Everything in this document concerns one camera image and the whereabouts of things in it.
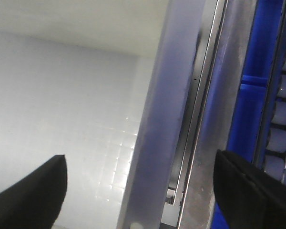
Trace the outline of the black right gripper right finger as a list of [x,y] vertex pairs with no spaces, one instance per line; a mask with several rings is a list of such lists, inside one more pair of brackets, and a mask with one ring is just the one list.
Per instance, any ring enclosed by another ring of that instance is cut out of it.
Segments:
[[234,152],[216,153],[214,195],[231,229],[286,229],[286,185]]

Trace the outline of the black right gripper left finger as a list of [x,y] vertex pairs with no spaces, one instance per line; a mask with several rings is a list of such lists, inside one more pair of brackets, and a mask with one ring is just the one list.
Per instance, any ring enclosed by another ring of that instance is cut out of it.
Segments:
[[67,191],[64,155],[55,155],[0,192],[0,229],[50,229]]

